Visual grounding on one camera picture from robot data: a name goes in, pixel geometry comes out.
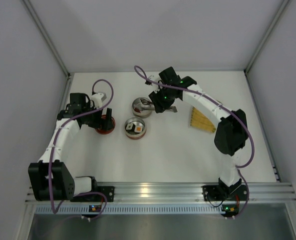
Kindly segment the red round lid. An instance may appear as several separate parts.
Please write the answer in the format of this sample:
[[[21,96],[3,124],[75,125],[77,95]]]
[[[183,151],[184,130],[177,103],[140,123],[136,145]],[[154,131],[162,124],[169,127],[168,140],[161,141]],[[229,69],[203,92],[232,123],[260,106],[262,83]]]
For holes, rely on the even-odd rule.
[[[113,117],[109,117],[106,119],[106,115],[101,116],[102,119],[102,125],[100,128],[96,128],[96,132],[101,134],[101,135],[107,135],[113,132],[115,129],[115,119]]]

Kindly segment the metal serving tongs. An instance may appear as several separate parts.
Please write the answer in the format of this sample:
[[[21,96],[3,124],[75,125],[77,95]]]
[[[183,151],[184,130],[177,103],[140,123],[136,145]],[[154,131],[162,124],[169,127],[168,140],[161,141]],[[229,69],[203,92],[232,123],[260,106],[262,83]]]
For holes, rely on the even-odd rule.
[[[141,112],[147,111],[147,110],[154,110],[154,111],[156,110],[155,107],[153,106],[153,103],[143,97],[139,98],[139,103],[135,103],[133,108],[140,108]],[[171,106],[168,109],[165,109],[165,111],[173,112],[173,113],[178,112],[175,106]]]

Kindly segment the red food piece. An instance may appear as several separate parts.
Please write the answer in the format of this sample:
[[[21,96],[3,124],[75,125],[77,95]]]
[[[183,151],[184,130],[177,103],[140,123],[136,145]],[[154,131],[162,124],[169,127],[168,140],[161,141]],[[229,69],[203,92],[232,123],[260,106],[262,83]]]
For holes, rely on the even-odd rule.
[[[137,113],[141,113],[140,108],[135,107],[133,110],[134,110],[135,112],[137,112]]]

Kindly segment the orange topped sushi roll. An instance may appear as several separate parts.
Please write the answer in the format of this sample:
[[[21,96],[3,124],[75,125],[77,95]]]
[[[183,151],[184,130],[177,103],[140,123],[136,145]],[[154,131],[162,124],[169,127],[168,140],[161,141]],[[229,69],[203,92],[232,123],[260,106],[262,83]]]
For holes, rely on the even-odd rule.
[[[136,134],[139,134],[139,133],[141,133],[141,132],[143,132],[143,127],[142,126],[139,126],[139,125],[137,125],[136,127],[135,127],[135,129],[134,129],[134,132],[136,133]]]

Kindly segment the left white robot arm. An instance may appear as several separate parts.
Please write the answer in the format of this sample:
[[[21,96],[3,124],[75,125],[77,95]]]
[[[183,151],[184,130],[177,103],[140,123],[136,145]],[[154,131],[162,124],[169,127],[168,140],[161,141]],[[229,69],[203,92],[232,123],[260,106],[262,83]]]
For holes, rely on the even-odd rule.
[[[56,128],[48,147],[40,159],[28,167],[28,175],[37,201],[91,202],[100,198],[89,192],[101,192],[93,176],[73,176],[65,161],[74,138],[83,125],[94,130],[111,131],[114,127],[112,110],[107,109],[102,117],[102,106],[106,99],[103,92],[70,94],[70,102],[57,115]]]

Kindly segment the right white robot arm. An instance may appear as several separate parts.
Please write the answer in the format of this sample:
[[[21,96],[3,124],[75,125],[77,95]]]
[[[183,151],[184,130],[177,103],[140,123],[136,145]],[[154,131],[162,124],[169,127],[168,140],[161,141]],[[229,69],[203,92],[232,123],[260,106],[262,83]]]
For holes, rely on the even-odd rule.
[[[158,75],[145,76],[146,84],[152,85],[149,98],[157,113],[169,110],[176,99],[191,105],[201,112],[214,125],[213,138],[220,175],[218,183],[210,188],[207,199],[210,201],[233,198],[242,188],[238,170],[242,167],[242,150],[251,141],[243,110],[232,110],[213,99],[190,76],[180,77],[172,67]]]

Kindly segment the far metal round tin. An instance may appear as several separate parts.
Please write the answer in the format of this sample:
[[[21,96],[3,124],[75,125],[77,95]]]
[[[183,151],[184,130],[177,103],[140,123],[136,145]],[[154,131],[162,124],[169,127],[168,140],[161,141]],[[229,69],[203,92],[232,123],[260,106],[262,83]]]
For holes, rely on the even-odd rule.
[[[138,97],[132,102],[131,110],[135,117],[147,118],[153,111],[153,105],[148,98]]]

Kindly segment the metal round tin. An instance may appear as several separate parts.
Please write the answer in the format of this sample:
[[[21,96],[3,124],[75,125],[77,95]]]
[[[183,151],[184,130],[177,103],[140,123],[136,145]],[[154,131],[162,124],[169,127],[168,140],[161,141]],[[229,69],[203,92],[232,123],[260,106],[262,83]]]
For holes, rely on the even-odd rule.
[[[144,137],[146,134],[145,121],[137,116],[127,119],[124,124],[124,132],[132,140],[138,140]]]
[[[148,98],[138,97],[132,102],[131,110],[135,117],[147,118],[153,111],[153,105]]]

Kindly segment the near metal round tin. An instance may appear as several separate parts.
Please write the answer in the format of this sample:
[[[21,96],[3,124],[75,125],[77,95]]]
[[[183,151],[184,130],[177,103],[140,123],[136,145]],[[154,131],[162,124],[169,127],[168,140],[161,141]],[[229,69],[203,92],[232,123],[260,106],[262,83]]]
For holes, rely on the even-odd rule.
[[[124,132],[132,140],[138,140],[144,137],[146,134],[145,121],[137,116],[127,119],[124,124]]]

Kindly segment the bamboo woven tray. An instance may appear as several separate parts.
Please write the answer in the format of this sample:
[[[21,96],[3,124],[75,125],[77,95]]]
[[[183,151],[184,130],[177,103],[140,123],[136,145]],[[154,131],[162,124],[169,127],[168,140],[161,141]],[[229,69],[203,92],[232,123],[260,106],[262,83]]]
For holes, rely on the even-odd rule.
[[[214,134],[221,121],[221,104],[209,100],[194,100],[191,103],[192,112],[190,126]]]

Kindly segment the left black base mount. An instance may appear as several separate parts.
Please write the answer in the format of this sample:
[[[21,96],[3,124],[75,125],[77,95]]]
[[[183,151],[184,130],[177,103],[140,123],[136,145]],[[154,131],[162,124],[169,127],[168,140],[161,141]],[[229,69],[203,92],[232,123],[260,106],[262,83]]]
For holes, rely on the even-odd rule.
[[[90,192],[80,193],[74,196],[71,202],[91,203],[91,202],[114,202],[114,186],[98,186]]]

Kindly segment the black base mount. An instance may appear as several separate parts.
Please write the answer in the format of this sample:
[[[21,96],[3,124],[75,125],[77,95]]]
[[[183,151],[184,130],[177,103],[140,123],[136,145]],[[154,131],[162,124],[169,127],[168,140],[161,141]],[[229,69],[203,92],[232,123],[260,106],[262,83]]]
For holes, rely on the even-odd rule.
[[[245,201],[247,199],[247,188],[245,185],[241,185],[236,190],[229,193],[227,190],[223,190],[218,185],[204,185],[202,186],[202,192],[204,200],[207,202],[221,202],[221,201]]]
[[[98,186],[90,192],[80,193],[74,196],[71,202],[91,203],[91,202],[114,202],[114,186]]]

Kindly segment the aluminium mounting rail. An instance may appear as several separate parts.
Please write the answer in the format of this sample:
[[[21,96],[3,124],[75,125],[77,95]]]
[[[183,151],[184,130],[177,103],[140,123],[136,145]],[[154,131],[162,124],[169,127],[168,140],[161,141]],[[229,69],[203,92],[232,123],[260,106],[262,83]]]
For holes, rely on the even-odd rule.
[[[114,204],[200,204],[204,193],[200,182],[100,182],[103,188],[114,187]],[[296,201],[290,183],[249,183],[249,202],[286,203]]]

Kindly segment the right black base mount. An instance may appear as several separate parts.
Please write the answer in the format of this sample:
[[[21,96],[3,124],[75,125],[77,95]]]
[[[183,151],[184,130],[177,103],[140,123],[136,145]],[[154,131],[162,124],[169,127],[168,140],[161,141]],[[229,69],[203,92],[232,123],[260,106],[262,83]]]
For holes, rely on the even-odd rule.
[[[221,201],[245,201],[247,199],[247,188],[245,185],[241,185],[236,190],[229,193],[227,190],[223,190],[218,185],[204,185],[202,186],[202,192],[204,200],[207,202],[221,202]]]

